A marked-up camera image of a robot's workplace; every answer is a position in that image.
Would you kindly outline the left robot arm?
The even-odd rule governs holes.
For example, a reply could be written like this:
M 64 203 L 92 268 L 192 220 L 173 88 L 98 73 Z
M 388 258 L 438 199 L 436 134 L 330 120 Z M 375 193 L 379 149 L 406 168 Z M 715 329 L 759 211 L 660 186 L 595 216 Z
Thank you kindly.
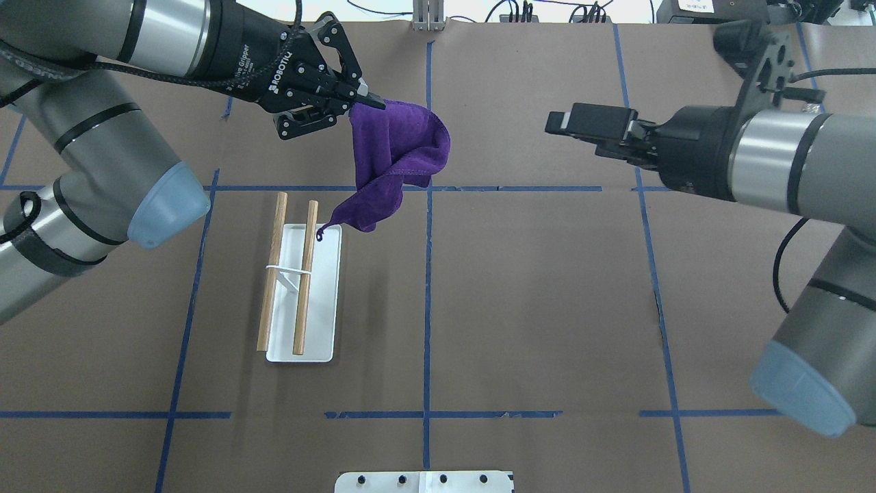
M 211 208 L 187 162 L 114 78 L 206 88 L 272 115 L 283 140 L 331 127 L 369 91 L 344 26 L 269 18 L 235 1 L 3 1 L 2 106 L 69 171 L 2 215 L 2 321 L 99 265 L 155 249 Z

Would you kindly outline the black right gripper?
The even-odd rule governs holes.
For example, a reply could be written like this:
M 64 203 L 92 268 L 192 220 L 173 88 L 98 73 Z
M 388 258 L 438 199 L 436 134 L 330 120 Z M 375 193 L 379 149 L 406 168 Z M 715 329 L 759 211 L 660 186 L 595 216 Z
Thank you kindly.
M 566 112 L 550 112 L 545 132 L 595 143 L 596 156 L 651 168 L 651 147 L 643 141 L 656 129 L 655 162 L 664 186 L 733 201 L 729 185 L 733 115 L 731 106 L 688 105 L 658 128 L 631 108 L 574 103 Z

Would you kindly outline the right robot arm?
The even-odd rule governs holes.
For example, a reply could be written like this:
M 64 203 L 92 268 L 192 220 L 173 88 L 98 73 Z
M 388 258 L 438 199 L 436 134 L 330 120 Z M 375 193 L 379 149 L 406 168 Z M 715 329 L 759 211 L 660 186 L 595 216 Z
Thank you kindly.
M 631 108 L 576 103 L 545 132 L 654 171 L 670 190 L 797 218 L 776 250 L 773 290 L 786 315 L 749 383 L 802 427 L 837 438 L 874 425 L 874 118 L 686 106 L 663 123 Z M 780 292 L 792 238 L 812 223 L 838 235 L 789 303 Z

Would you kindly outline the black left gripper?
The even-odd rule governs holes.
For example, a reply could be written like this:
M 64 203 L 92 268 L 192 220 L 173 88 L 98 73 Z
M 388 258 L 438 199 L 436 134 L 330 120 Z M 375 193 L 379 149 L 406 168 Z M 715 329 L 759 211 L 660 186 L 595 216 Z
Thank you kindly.
M 227 14 L 226 78 L 228 96 L 278 113 L 273 125 L 284 141 L 336 126 L 355 103 L 386 107 L 363 80 L 332 12 L 306 29 L 262 14 Z

